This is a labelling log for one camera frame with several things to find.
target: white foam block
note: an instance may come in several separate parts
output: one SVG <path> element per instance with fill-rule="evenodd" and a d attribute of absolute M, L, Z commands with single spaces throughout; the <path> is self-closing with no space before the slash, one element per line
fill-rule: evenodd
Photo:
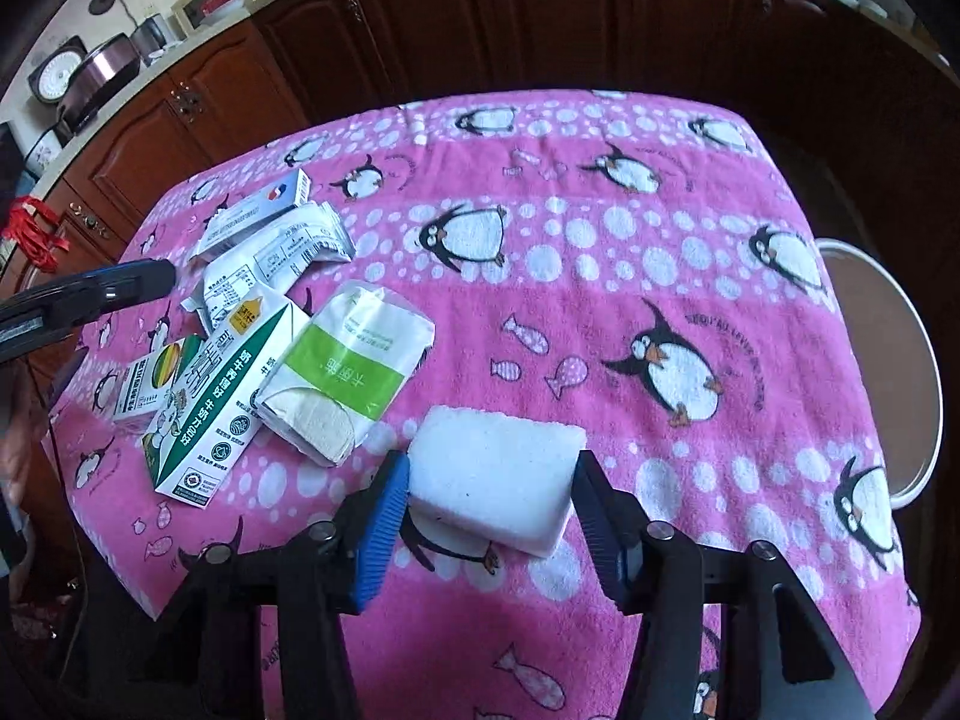
<path fill-rule="evenodd" d="M 434 406 L 407 454 L 410 498 L 426 514 L 549 557 L 570 517 L 586 431 L 502 413 Z"/>

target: pink tablecloth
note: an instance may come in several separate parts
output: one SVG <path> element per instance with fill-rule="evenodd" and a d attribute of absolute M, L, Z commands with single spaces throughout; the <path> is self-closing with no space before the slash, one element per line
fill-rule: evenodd
<path fill-rule="evenodd" d="M 199 277 L 186 258 L 205 220 L 291 166 L 340 211 L 357 249 L 351 265 L 314 266 L 291 297 L 315 310 L 343 279 L 384 284 L 433 317 L 437 344 L 343 467 L 320 469 L 264 428 L 209 508 L 190 509 L 152 492 L 104 393 L 151 344 L 198 329 L 179 302 Z M 334 512 L 432 404 L 577 423 L 652 517 L 716 546 L 776 543 L 878 707 L 920 613 L 869 405 L 810 241 L 746 122 L 683 100 L 447 98 L 268 143 L 174 187 L 140 228 L 125 259 L 178 264 L 170 301 L 85 328 L 93 351 L 55 408 L 73 507 L 157 615 L 184 577 L 178 548 L 226 541 L 241 519 L 243 550 L 282 543 Z M 368 717 L 613 714 L 637 620 L 601 594 L 576 519 L 549 560 L 440 544 L 463 555 L 450 557 L 430 538 L 443 537 L 419 545 L 434 572 L 398 542 L 381 596 L 344 621 Z M 714 707 L 715 610 L 706 619 L 697 717 Z"/>

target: white wall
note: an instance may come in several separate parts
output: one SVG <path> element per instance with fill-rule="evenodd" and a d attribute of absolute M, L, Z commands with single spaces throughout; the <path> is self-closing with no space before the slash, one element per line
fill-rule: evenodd
<path fill-rule="evenodd" d="M 147 16 L 168 11 L 174 4 L 174 0 L 124 1 L 138 23 Z M 74 35 L 80 35 L 86 48 L 91 50 L 119 32 L 133 32 L 133 24 L 120 2 L 102 16 L 90 15 L 86 9 L 89 2 L 90 0 L 67 0 L 61 9 L 56 11 L 27 55 L 26 61 L 13 76 L 13 82 L 3 100 L 0 100 L 0 122 L 11 122 L 13 136 L 17 138 L 21 151 L 30 148 L 56 117 L 54 107 L 40 103 L 30 93 L 27 84 L 30 72 L 50 55 L 52 50 Z"/>

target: small box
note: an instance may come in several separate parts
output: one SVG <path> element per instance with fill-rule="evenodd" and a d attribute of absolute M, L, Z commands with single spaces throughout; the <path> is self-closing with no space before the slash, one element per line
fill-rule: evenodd
<path fill-rule="evenodd" d="M 205 509 L 261 422 L 253 396 L 309 321 L 255 285 L 169 389 L 141 440 L 154 490 Z"/>
<path fill-rule="evenodd" d="M 200 336 L 187 336 L 131 362 L 124 371 L 113 408 L 117 427 L 124 432 L 142 434 L 176 377 L 190 364 L 201 344 Z"/>
<path fill-rule="evenodd" d="M 236 205 L 218 211 L 206 225 L 193 256 L 206 262 L 215 260 L 272 218 L 306 203 L 309 196 L 310 177 L 303 170 L 291 170 Z"/>

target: metal bolt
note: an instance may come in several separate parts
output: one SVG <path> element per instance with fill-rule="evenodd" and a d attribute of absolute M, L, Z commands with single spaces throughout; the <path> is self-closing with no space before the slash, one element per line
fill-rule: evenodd
<path fill-rule="evenodd" d="M 751 549 L 760 560 L 776 560 L 776 550 L 769 541 L 754 541 Z"/>
<path fill-rule="evenodd" d="M 659 519 L 647 525 L 647 533 L 657 541 L 670 541 L 675 532 L 673 525 L 669 522 L 661 522 Z"/>
<path fill-rule="evenodd" d="M 227 544 L 213 544 L 203 552 L 203 559 L 212 565 L 227 562 L 233 555 L 233 550 Z"/>
<path fill-rule="evenodd" d="M 324 541 L 330 541 L 330 539 L 336 535 L 337 526 L 328 519 L 315 522 L 310 526 L 309 536 L 313 539 L 313 541 L 323 543 Z"/>

